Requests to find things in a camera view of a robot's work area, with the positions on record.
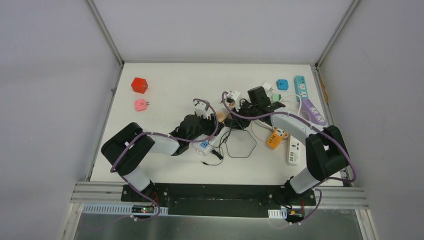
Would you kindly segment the long white power strip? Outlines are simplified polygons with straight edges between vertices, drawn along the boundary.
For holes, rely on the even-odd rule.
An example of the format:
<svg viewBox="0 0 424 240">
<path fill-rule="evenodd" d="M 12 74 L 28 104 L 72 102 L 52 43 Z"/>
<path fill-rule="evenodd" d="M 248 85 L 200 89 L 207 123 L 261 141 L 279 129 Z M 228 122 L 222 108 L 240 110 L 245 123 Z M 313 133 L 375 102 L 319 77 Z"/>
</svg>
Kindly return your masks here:
<svg viewBox="0 0 424 240">
<path fill-rule="evenodd" d="M 219 150 L 219 145 L 221 142 L 223 134 L 220 133 L 217 136 L 213 136 L 208 140 L 202 142 L 192 142 L 191 146 L 194 148 L 195 152 L 201 156 L 207 156 L 211 153 L 212 150 Z"/>
</svg>

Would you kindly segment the orange power strip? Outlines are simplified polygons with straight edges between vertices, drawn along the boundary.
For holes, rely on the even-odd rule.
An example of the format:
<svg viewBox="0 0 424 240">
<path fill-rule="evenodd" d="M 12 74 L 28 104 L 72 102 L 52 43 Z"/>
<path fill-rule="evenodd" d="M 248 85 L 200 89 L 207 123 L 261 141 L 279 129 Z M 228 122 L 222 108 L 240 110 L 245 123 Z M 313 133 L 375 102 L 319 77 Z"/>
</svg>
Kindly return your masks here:
<svg viewBox="0 0 424 240">
<path fill-rule="evenodd" d="M 280 128 L 275 128 L 271 136 L 268 138 L 266 144 L 272 149 L 276 149 L 279 144 L 286 137 L 287 133 Z"/>
</svg>

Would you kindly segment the pink adapter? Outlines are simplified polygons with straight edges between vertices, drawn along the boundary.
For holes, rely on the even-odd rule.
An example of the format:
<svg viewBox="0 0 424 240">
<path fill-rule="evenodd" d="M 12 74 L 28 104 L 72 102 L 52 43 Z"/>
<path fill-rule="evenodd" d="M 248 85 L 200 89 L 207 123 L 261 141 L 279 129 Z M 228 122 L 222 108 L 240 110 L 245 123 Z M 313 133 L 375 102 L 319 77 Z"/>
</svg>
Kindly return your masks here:
<svg viewBox="0 0 424 240">
<path fill-rule="evenodd" d="M 145 111 L 150 103 L 146 101 L 144 98 L 140 98 L 134 101 L 134 109 L 136 112 Z"/>
</svg>

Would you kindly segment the red cube plug adapter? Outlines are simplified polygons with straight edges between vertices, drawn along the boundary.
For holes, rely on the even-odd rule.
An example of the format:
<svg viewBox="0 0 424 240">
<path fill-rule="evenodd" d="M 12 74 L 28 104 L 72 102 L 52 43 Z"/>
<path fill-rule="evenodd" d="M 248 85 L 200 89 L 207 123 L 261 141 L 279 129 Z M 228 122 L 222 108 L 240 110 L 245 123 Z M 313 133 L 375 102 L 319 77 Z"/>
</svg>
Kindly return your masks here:
<svg viewBox="0 0 424 240">
<path fill-rule="evenodd" d="M 131 83 L 131 88 L 135 93 L 144 94 L 149 85 L 145 78 L 135 77 Z"/>
</svg>

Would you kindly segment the tan cube adapter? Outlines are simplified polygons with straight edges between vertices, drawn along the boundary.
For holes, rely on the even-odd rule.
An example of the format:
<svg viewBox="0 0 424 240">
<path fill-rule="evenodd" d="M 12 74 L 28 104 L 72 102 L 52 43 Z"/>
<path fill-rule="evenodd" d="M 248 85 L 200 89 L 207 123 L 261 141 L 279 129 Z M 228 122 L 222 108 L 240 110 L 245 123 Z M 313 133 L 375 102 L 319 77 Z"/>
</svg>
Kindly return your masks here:
<svg viewBox="0 0 424 240">
<path fill-rule="evenodd" d="M 218 112 L 216 113 L 216 116 L 217 116 L 217 119 L 218 119 L 218 121 L 219 121 L 220 123 L 223 123 L 223 122 L 225 121 L 225 119 L 228 117 L 228 115 L 227 115 L 227 114 L 225 114 L 225 113 L 223 113 L 223 112 L 220 112 L 220 111 L 218 111 Z"/>
</svg>

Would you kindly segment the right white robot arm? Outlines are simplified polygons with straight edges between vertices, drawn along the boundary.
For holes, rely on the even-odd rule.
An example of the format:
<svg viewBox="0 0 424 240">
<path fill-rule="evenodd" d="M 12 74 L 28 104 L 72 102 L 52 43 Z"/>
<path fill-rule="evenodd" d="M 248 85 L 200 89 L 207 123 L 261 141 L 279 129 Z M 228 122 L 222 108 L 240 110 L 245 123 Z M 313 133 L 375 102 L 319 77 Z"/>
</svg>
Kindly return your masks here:
<svg viewBox="0 0 424 240">
<path fill-rule="evenodd" d="M 261 86 L 256 90 L 260 92 L 259 99 L 241 108 L 241 113 L 228 106 L 230 94 L 227 91 L 221 94 L 221 100 L 231 115 L 244 120 L 266 122 L 287 132 L 305 146 L 305 168 L 284 185 L 284 200 L 290 205 L 296 205 L 303 200 L 304 192 L 332 179 L 335 173 L 350 165 L 351 159 L 339 128 L 312 123 L 289 112 L 281 102 L 271 102 Z"/>
</svg>

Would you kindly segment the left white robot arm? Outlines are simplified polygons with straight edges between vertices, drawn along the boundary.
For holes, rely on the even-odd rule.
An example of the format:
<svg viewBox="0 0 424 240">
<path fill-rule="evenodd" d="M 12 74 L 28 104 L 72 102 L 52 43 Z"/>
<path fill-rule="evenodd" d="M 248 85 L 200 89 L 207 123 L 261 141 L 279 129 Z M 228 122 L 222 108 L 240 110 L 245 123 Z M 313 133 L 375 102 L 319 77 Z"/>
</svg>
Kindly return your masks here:
<svg viewBox="0 0 424 240">
<path fill-rule="evenodd" d="M 209 117 L 186 115 L 169 134 L 145 131 L 131 122 L 107 140 L 100 152 L 111 164 L 111 172 L 132 185 L 134 197 L 144 203 L 152 198 L 154 185 L 140 165 L 147 154 L 179 156 L 190 144 L 200 144 L 217 136 L 223 127 L 214 114 Z"/>
</svg>

